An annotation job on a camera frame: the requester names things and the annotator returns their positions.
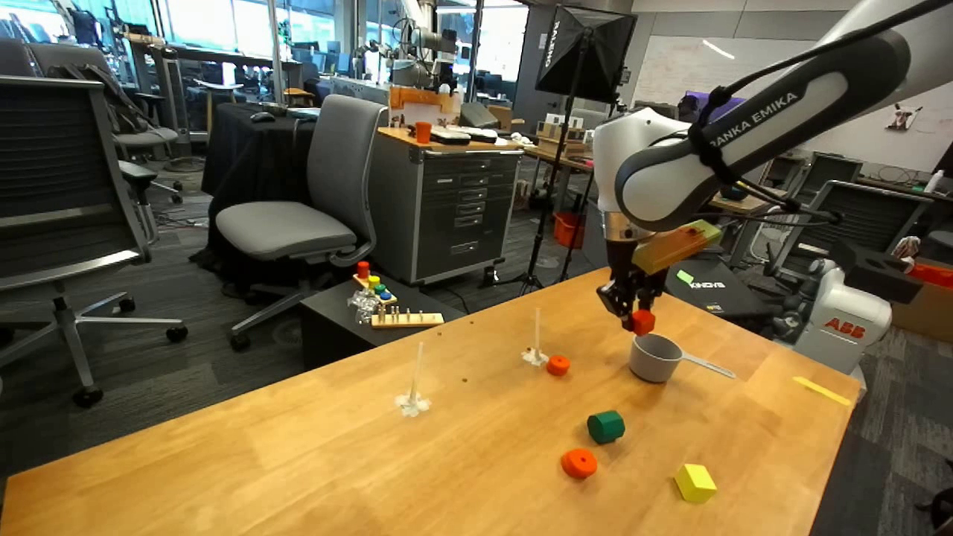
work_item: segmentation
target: computer monitor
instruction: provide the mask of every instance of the computer monitor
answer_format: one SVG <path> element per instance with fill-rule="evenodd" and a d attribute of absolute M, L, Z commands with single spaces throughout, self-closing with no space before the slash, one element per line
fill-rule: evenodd
<path fill-rule="evenodd" d="M 929 204 L 929 198 L 913 192 L 826 183 L 811 208 L 835 213 L 840 223 L 813 219 L 811 228 L 792 231 L 779 254 L 779 266 L 808 275 L 811 262 L 831 250 L 835 241 L 887 254 L 922 222 Z"/>

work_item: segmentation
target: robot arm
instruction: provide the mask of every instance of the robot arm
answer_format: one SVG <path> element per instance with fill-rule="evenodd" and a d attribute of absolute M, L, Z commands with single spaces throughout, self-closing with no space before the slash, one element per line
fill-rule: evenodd
<path fill-rule="evenodd" d="M 944 58 L 953 45 L 951 0 L 862 0 L 822 45 L 907 9 L 929 16 L 789 70 L 712 125 L 640 110 L 595 131 L 595 185 L 610 259 L 610 284 L 600 296 L 610 314 L 636 330 L 650 327 L 640 320 L 661 292 L 664 272 L 640 268 L 636 250 L 650 249 L 653 234 L 694 222 L 737 176 L 866 110 L 953 82 L 953 64 Z"/>

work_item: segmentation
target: gray cup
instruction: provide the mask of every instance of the gray cup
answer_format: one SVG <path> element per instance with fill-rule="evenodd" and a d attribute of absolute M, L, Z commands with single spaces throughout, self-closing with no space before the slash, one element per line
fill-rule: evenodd
<path fill-rule="evenodd" d="M 636 338 L 630 369 L 650 384 L 664 384 L 668 378 L 674 378 L 680 360 L 683 350 L 676 344 L 659 333 L 646 333 Z"/>

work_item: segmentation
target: black office chair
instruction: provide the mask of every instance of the black office chair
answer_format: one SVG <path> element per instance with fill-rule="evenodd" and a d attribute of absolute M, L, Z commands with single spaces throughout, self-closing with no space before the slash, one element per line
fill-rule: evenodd
<path fill-rule="evenodd" d="M 0 369 L 59 333 L 85 384 L 74 403 L 88 408 L 103 391 L 77 327 L 167 327 L 171 344 L 187 330 L 183 320 L 92 316 L 107 307 L 131 314 L 135 302 L 125 292 L 85 310 L 65 299 L 73 280 L 146 259 L 135 208 L 119 195 L 125 189 L 103 85 L 0 77 L 0 125 L 0 292 L 55 290 L 55 323 L 40 323 L 36 333 L 6 347 Z"/>
<path fill-rule="evenodd" d="M 77 49 L 77 45 L 28 45 L 28 42 L 13 42 L 13 39 L 0 39 L 0 74 L 36 74 L 36 77 L 62 77 L 70 71 L 74 71 L 77 77 L 80 70 L 95 70 L 98 77 L 106 85 L 113 88 L 113 92 L 123 97 L 123 89 L 117 88 L 117 82 L 111 77 L 111 67 L 107 59 L 95 51 L 95 49 Z M 113 125 L 113 146 L 119 146 L 123 159 L 131 159 L 131 152 L 138 150 L 149 150 L 158 161 L 167 161 L 167 146 L 180 143 L 180 134 L 171 129 L 153 129 L 143 123 L 143 131 L 135 134 L 123 134 L 117 131 L 117 115 L 107 115 L 111 125 Z M 153 168 L 138 168 L 131 161 L 123 164 L 123 180 L 131 189 L 131 198 L 141 204 L 141 222 L 143 231 L 149 234 L 149 240 L 155 240 L 155 228 L 153 228 L 153 205 L 146 192 L 165 192 L 174 198 L 174 204 L 183 204 L 183 185 L 165 185 L 158 183 L 158 174 Z"/>
<path fill-rule="evenodd" d="M 103 85 L 113 88 L 111 98 L 117 98 L 117 109 L 125 110 L 138 110 L 135 101 L 128 101 L 128 97 L 123 92 L 123 88 L 113 82 L 113 71 L 107 67 L 107 59 L 103 58 L 103 51 L 95 49 L 77 49 L 77 45 L 31 45 L 31 51 L 36 55 L 36 64 L 43 67 L 43 71 L 49 77 L 62 77 L 70 71 L 77 71 L 80 77 L 98 77 Z M 119 125 L 113 125 L 113 143 L 119 150 L 119 156 L 128 161 L 131 152 L 153 152 L 155 161 L 171 161 L 174 146 L 186 143 L 186 137 L 174 129 L 162 129 L 162 125 L 149 125 L 149 116 L 143 110 L 138 110 L 138 129 L 135 131 L 123 131 Z M 155 183 L 153 189 L 162 189 L 167 195 L 174 195 L 177 199 L 183 199 L 183 189 L 177 185 L 162 185 Z"/>
<path fill-rule="evenodd" d="M 248 330 L 298 307 L 314 296 L 314 266 L 348 268 L 369 256 L 379 235 L 369 216 L 369 161 L 384 109 L 348 97 L 321 104 L 308 152 L 308 204 L 241 204 L 217 213 L 220 235 L 241 254 L 301 266 L 298 290 L 268 290 L 284 296 L 271 307 L 232 324 L 229 344 L 248 350 Z"/>

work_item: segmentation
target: wooden table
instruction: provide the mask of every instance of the wooden table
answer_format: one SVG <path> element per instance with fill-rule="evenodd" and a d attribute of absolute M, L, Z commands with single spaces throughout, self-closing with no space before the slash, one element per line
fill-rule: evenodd
<path fill-rule="evenodd" d="M 668 387 L 640 384 L 631 333 L 594 296 L 606 278 L 15 473 L 3 534 L 808 534 L 859 384 L 676 299 L 659 302 L 659 333 L 740 383 L 683 363 Z M 536 310 L 566 378 L 522 360 Z M 408 420 L 393 399 L 414 369 L 433 411 Z M 607 408 L 630 433 L 594 447 L 583 420 Z M 595 454 L 595 478 L 564 473 L 573 447 Z M 718 479 L 710 505 L 676 496 L 686 461 Z"/>

